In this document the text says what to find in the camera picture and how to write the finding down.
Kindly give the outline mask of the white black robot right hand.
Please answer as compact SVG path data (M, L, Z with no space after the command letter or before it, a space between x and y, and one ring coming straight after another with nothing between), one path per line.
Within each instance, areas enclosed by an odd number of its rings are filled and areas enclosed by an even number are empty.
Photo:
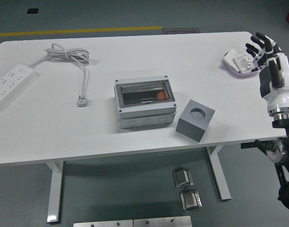
M270 37L257 32L246 44L246 52L258 65L260 95L267 102L270 116L278 109L289 111L289 61L279 45Z

